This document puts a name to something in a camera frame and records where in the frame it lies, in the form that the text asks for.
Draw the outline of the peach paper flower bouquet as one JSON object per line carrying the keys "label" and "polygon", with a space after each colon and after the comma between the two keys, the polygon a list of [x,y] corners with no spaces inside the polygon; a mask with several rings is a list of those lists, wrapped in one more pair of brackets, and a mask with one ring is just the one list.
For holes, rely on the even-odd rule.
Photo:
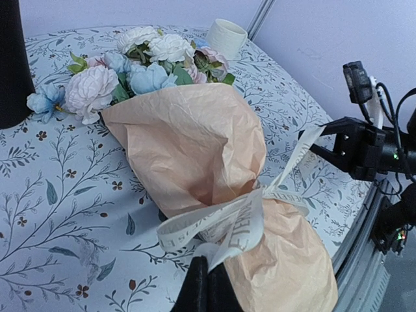
{"label": "peach paper flower bouquet", "polygon": [[[72,116],[107,128],[158,208],[156,236],[170,218],[230,202],[256,183],[269,186],[289,162],[269,184],[261,182],[267,157],[263,124],[233,86],[179,86],[157,60],[143,66],[118,57],[116,50],[93,57],[71,51],[70,58],[67,83],[36,87],[29,96],[30,118],[46,124]],[[223,262],[242,310],[331,311],[337,282],[317,232],[282,201],[263,200],[263,217],[259,244]],[[207,237],[199,233],[184,246],[200,241],[192,258]]]}

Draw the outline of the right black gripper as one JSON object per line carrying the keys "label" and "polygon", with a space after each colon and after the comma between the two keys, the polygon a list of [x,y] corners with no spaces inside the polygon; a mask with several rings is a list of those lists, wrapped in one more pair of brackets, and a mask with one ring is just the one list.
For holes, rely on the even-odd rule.
{"label": "right black gripper", "polygon": [[321,136],[336,135],[334,149],[313,144],[310,150],[352,179],[372,181],[377,174],[405,172],[392,128],[361,127],[361,121],[352,117],[318,127],[324,127]]}

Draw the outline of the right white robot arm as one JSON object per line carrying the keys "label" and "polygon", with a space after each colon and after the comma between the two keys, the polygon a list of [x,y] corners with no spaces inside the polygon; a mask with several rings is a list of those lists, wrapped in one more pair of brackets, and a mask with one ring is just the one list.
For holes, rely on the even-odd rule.
{"label": "right white robot arm", "polygon": [[[357,118],[344,117],[321,125],[320,136],[335,135],[333,149],[313,144],[310,150],[358,181],[374,181],[378,174],[415,177],[415,141],[392,127],[377,128]],[[415,182],[392,193],[400,201],[390,201],[380,210],[372,239],[383,254],[400,253],[410,228],[415,226]]]}

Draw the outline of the cream printed ribbon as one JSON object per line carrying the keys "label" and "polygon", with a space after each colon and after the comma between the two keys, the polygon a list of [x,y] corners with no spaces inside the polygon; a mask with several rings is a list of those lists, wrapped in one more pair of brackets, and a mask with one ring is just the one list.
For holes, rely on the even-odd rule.
{"label": "cream printed ribbon", "polygon": [[232,201],[193,210],[163,222],[157,228],[160,247],[174,252],[186,246],[199,233],[206,232],[206,243],[196,250],[197,256],[205,256],[208,271],[230,257],[235,257],[256,247],[264,232],[263,200],[278,200],[295,206],[301,215],[307,216],[307,203],[295,192],[280,188],[283,180],[302,159],[308,156],[310,147],[323,134],[325,126],[306,129],[300,134],[289,162],[269,186],[256,183],[253,190]]}

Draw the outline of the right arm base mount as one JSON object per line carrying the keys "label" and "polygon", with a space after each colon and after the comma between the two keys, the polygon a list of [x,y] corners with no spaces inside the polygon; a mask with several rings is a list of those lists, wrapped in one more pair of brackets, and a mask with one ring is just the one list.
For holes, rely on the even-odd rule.
{"label": "right arm base mount", "polygon": [[400,255],[406,245],[408,233],[415,227],[415,208],[402,200],[392,204],[387,196],[382,198],[371,238],[376,249],[384,255],[392,251]]}

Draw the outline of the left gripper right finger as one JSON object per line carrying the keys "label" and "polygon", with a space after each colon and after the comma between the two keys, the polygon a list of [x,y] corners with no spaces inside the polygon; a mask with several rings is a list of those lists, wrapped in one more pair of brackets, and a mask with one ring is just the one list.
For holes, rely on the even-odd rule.
{"label": "left gripper right finger", "polygon": [[209,311],[243,312],[223,263],[209,273]]}

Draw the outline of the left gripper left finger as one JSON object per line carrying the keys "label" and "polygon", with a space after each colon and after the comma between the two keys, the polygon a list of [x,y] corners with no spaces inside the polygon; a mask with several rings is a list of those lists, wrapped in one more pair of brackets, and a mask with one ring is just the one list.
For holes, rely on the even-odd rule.
{"label": "left gripper left finger", "polygon": [[207,258],[193,257],[175,301],[174,312],[207,311],[207,275]]}

